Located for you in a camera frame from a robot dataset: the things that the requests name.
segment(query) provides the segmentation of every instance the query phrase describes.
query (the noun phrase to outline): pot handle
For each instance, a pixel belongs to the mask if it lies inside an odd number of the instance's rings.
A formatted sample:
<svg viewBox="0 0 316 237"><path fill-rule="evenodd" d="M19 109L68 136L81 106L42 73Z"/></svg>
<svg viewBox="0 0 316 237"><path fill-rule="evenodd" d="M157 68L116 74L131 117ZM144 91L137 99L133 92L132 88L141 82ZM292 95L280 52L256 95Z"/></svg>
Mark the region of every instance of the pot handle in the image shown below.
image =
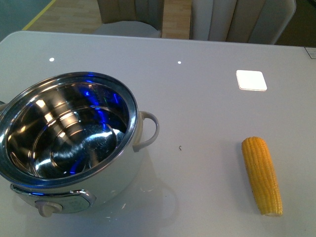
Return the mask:
<svg viewBox="0 0 316 237"><path fill-rule="evenodd" d="M148 139L145 142L140 142L140 138L142 137L142 133L143 133L143 121L144 121L144 119L151 119L152 121L154 121L154 123L156 125L156 130L150 139ZM148 113L145 111L140 111L139 112L139 121L140 121L139 129L137 129L137 133L135 134L135 136L136 136L135 143L133 144L134 152L138 152L140 149L152 144L157 139L158 134L159 134L159 129L160 129L158 119L156 118L156 116L154 116L151 113Z"/></svg>

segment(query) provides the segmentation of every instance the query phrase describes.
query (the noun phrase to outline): chair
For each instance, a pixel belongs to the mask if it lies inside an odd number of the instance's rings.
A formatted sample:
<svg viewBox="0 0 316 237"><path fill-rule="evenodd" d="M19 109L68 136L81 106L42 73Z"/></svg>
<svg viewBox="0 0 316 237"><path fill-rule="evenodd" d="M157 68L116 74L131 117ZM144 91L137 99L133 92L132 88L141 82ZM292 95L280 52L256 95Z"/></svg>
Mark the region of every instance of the chair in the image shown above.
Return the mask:
<svg viewBox="0 0 316 237"><path fill-rule="evenodd" d="M98 0L96 35L160 38L164 0Z"/></svg>
<svg viewBox="0 0 316 237"><path fill-rule="evenodd" d="M202 4L193 1L192 8ZM275 44L296 8L295 0L213 0L211 4L211 17L204 18L203 27L193 9L191 39Z"/></svg>

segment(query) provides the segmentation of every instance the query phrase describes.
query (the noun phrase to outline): corn on the cob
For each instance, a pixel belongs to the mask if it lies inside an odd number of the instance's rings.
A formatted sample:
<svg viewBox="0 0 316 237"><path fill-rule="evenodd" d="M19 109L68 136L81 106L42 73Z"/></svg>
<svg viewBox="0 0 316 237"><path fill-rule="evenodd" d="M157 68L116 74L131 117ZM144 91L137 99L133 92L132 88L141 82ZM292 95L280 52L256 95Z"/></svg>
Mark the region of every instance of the corn on the cob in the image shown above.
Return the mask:
<svg viewBox="0 0 316 237"><path fill-rule="evenodd" d="M266 142L259 137L248 137L241 147L253 196L261 214L281 216L281 196Z"/></svg>

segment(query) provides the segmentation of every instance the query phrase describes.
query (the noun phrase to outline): table surface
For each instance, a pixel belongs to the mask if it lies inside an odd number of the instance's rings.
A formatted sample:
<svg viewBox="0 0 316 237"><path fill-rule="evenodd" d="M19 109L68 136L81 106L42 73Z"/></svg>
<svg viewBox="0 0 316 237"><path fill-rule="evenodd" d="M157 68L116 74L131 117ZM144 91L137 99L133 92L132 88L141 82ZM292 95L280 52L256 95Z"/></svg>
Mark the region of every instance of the table surface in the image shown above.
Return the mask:
<svg viewBox="0 0 316 237"><path fill-rule="evenodd" d="M261 71L267 91L240 90L237 70ZM84 212L43 218L0 177L0 236L315 236L316 59L303 47L17 32L0 43L0 100L76 71L125 83L158 139L126 190ZM249 136L269 145L282 217L256 207Z"/></svg>

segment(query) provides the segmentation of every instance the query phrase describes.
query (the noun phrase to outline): stainless steel pot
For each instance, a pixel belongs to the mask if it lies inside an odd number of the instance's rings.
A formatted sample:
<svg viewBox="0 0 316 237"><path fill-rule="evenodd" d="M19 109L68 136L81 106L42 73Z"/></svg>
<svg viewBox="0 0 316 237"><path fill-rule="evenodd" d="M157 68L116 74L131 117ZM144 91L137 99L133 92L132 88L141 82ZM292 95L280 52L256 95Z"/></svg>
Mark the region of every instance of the stainless steel pot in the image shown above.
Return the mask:
<svg viewBox="0 0 316 237"><path fill-rule="evenodd" d="M131 91L107 75L68 73L0 105L0 174L42 216L102 204L137 174L159 133ZM143 120L154 135L140 142Z"/></svg>

